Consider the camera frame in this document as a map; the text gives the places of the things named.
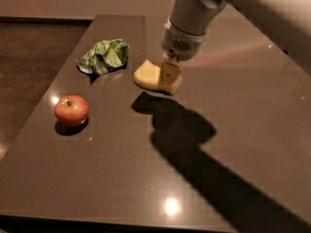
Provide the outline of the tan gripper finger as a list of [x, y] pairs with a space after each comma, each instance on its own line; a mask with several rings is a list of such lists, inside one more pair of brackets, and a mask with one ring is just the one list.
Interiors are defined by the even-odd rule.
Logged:
[[169, 85], [178, 83], [182, 76], [182, 69], [179, 65], [171, 62], [162, 62], [159, 72], [159, 83], [163, 85]]

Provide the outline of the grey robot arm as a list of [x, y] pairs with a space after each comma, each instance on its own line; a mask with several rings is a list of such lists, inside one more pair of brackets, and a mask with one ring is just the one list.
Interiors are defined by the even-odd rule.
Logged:
[[175, 0], [164, 24], [164, 56], [177, 61], [193, 58], [209, 24], [227, 5], [311, 74], [311, 0]]

